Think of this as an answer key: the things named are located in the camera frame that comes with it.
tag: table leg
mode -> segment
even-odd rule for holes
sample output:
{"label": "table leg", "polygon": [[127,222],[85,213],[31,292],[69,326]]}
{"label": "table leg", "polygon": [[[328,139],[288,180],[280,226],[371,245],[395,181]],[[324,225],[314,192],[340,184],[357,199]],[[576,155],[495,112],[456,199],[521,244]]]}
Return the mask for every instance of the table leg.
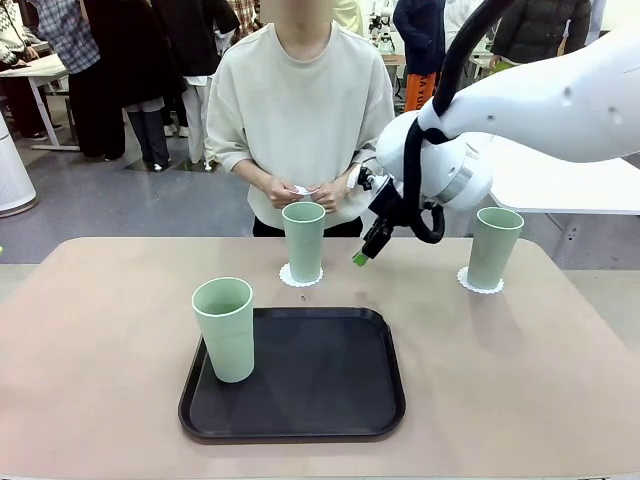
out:
{"label": "table leg", "polygon": [[29,78],[29,85],[31,85],[31,92],[33,93],[33,97],[36,99],[36,104],[38,105],[38,110],[40,111],[42,122],[44,123],[44,127],[47,130],[47,135],[49,135],[49,139],[51,140],[51,145],[32,145],[31,150],[47,150],[52,152],[79,152],[80,147],[78,146],[60,145],[58,136],[53,129],[53,125],[51,124],[51,119],[47,114],[47,109],[42,102],[42,97],[40,97],[38,87],[36,86],[32,78]]}
{"label": "table leg", "polygon": [[564,268],[582,228],[582,215],[572,215],[562,230],[562,235],[553,254],[553,261],[559,268]]}
{"label": "table leg", "polygon": [[47,135],[49,135],[51,144],[54,147],[59,147],[60,142],[58,142],[58,137],[56,136],[56,132],[53,130],[53,125],[51,125],[51,120],[49,119],[49,115],[47,115],[47,109],[44,106],[44,102],[42,101],[42,97],[40,97],[40,92],[38,91],[38,87],[36,87],[33,78],[29,78],[29,85],[31,85],[33,97],[36,99],[36,103],[38,104],[38,110],[40,110],[40,116],[42,117],[44,128],[47,129]]}

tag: white table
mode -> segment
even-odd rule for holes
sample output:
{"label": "white table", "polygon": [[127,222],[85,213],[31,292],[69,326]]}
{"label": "white table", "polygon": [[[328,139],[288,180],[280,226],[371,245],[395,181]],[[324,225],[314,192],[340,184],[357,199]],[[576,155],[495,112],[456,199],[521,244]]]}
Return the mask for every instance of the white table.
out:
{"label": "white table", "polygon": [[42,122],[47,130],[47,135],[51,140],[51,145],[33,145],[31,148],[34,150],[53,150],[53,151],[67,151],[78,152],[80,151],[77,146],[64,146],[60,145],[56,132],[53,130],[53,125],[47,115],[47,109],[45,108],[38,87],[53,82],[54,80],[60,80],[67,77],[69,74],[62,65],[62,62],[58,58],[58,55],[49,55],[48,57],[39,58],[32,62],[29,62],[29,66],[25,68],[18,68],[15,70],[6,70],[0,73],[0,78],[27,78],[29,79],[29,85],[31,85],[31,91],[33,97],[38,104],[38,110],[42,117]]}
{"label": "white table", "polygon": [[467,142],[495,169],[491,198],[520,213],[572,214],[562,228],[554,261],[563,266],[584,215],[640,215],[640,170],[621,158],[570,163],[511,140],[484,133]]}

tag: white doily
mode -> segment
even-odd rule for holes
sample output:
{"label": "white doily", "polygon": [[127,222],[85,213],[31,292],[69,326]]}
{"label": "white doily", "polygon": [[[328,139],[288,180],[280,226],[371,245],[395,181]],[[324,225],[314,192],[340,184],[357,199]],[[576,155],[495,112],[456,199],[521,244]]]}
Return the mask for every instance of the white doily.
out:
{"label": "white doily", "polygon": [[458,272],[458,281],[460,282],[460,285],[462,285],[467,290],[471,290],[472,292],[475,292],[475,293],[482,293],[483,295],[491,295],[493,293],[501,292],[502,289],[504,288],[504,282],[502,281],[502,279],[500,279],[500,282],[498,282],[498,286],[496,288],[492,288],[491,290],[484,290],[482,288],[476,288],[474,286],[471,286],[467,281],[468,271],[469,271],[469,267],[464,267],[464,268],[461,268],[460,271]]}
{"label": "white doily", "polygon": [[322,271],[322,269],[320,269],[320,276],[313,282],[297,282],[291,276],[291,267],[288,263],[280,269],[280,280],[282,280],[284,284],[295,288],[311,287],[322,280],[323,275],[324,272]]}

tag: light green cup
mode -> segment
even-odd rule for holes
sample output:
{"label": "light green cup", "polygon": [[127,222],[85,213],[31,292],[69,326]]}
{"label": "light green cup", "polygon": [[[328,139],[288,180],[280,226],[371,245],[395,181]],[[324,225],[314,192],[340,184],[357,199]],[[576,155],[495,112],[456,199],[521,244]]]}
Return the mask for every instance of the light green cup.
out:
{"label": "light green cup", "polygon": [[489,207],[478,212],[467,272],[471,286],[482,290],[498,286],[523,226],[524,219],[505,208]]}
{"label": "light green cup", "polygon": [[322,268],[324,207],[313,202],[292,203],[282,210],[282,216],[291,276],[296,282],[316,281]]}
{"label": "light green cup", "polygon": [[213,371],[220,380],[244,380],[254,367],[253,290],[239,278],[217,278],[191,299]]}

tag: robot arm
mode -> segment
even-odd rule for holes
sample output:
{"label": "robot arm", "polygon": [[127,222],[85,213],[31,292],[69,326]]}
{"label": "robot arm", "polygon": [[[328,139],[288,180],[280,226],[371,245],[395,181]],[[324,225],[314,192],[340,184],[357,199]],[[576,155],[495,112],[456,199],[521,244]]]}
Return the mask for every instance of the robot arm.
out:
{"label": "robot arm", "polygon": [[[484,199],[491,166],[459,138],[462,133],[499,135],[573,162],[640,150],[640,36],[628,30],[456,94],[473,46],[511,1],[487,0],[476,10],[451,46],[436,96],[420,112],[396,118],[380,136],[378,162],[390,175],[373,179],[361,172],[360,184],[374,190],[370,209],[379,218],[356,263],[375,258],[395,226],[437,243],[444,236],[443,207],[468,210]],[[425,209],[431,210],[431,229],[421,218]]]}

